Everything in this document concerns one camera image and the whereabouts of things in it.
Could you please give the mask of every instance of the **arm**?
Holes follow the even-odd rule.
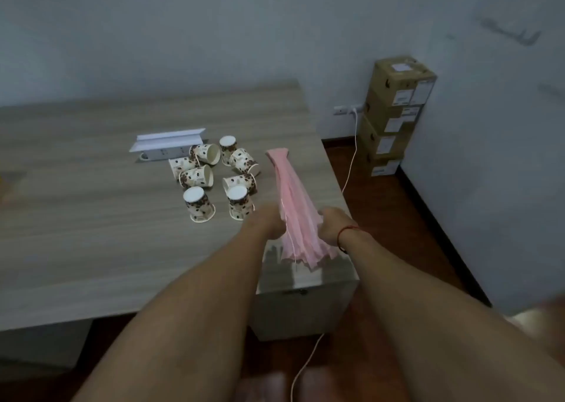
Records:
[[[342,210],[327,208],[320,237],[337,245]],[[557,401],[565,370],[526,335],[466,293],[403,262],[370,234],[347,229],[349,252],[397,352],[416,401]]]
[[[265,244],[284,232],[276,204],[258,207],[228,244],[138,313],[74,402],[231,397]]]

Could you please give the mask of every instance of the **pink fabric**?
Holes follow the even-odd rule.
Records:
[[[286,158],[288,149],[269,149],[267,156],[275,166],[281,217],[286,220],[286,233],[282,236],[282,257],[304,261],[311,268],[324,256],[335,258],[337,248],[318,238],[318,224],[322,218]]]

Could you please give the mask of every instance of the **gray laminate desk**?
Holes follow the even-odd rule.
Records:
[[[237,232],[213,167],[216,215],[194,224],[166,161],[128,153],[136,135],[206,127],[261,164],[256,203],[276,200],[265,150],[286,147],[315,205],[346,208],[297,86],[136,104],[0,109],[0,330],[141,309]],[[260,339],[330,330],[357,286],[348,258],[309,270],[265,252],[251,326]]]

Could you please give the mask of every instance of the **wooden floor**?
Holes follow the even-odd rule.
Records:
[[[352,147],[327,150],[343,186]],[[462,284],[426,223],[394,176],[370,178],[354,163],[344,193],[353,218],[382,245],[419,269],[458,288]],[[131,315],[94,322],[77,368],[57,378],[0,385],[0,401],[68,401]],[[512,318],[565,365],[565,298]],[[242,380],[234,400],[289,400],[290,385],[317,337],[260,343],[249,332]],[[408,401],[394,352],[358,289],[335,332],[322,338],[294,390],[295,401]]]

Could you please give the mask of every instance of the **socket outlet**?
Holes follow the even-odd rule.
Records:
[[[364,104],[357,104],[357,105],[342,105],[342,106],[334,106],[333,107],[333,114],[334,115],[347,115],[351,108],[355,108],[357,113],[363,112]]]

